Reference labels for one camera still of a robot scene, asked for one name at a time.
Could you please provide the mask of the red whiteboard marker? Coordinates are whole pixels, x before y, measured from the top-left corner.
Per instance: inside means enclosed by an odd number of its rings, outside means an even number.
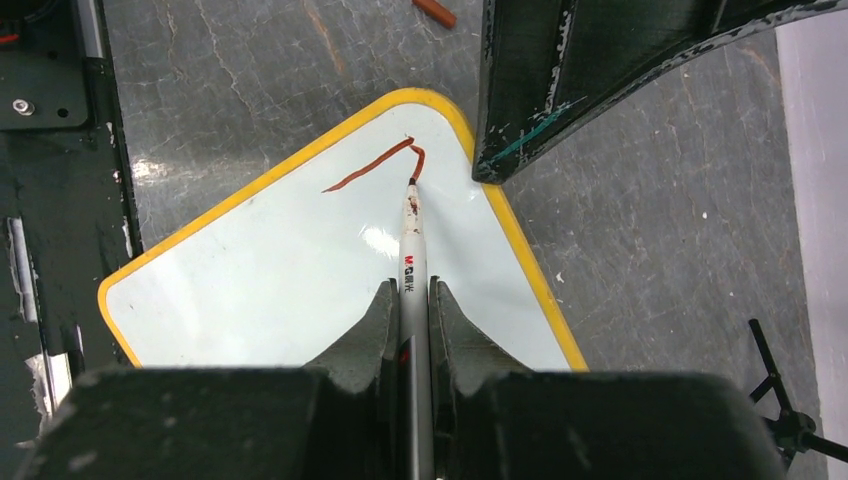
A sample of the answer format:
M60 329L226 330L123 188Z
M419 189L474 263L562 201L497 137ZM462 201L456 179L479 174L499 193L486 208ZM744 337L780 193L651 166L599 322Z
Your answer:
M399 352L404 479L435 477L426 242L415 179L406 187L399 239Z

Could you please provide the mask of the yellow framed whiteboard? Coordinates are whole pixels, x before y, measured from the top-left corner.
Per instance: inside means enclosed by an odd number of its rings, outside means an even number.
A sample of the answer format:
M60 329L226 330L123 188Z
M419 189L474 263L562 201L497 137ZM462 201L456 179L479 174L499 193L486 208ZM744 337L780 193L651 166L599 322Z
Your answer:
M137 367L298 366L398 278L416 166L430 274L524 365L586 361L503 190L471 177L462 110L388 93L104 279L101 315Z

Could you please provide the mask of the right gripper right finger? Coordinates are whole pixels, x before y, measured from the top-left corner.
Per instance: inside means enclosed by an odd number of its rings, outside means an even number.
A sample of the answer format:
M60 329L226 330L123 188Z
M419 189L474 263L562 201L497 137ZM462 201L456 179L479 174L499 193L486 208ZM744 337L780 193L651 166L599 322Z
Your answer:
M697 372L534 371L430 281L443 479L782 479L748 397Z

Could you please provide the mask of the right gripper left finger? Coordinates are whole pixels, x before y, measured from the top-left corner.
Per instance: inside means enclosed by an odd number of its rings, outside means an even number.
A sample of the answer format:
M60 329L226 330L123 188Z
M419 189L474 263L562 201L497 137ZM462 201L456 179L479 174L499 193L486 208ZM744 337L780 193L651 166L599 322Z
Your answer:
M396 479L399 296L301 367L83 375L20 479Z

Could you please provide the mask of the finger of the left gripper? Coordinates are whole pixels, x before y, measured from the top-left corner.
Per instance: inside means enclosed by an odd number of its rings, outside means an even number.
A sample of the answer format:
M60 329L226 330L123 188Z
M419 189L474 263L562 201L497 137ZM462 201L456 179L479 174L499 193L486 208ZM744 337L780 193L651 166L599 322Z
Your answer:
M652 82L830 1L487 1L472 178L500 185Z

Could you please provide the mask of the red marker cap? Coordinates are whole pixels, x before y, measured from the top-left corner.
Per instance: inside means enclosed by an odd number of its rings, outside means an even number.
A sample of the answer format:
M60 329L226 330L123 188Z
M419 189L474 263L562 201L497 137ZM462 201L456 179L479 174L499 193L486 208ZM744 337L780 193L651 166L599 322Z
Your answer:
M446 29L453 29L457 22L456 15L437 0L412 0L411 3L429 18Z

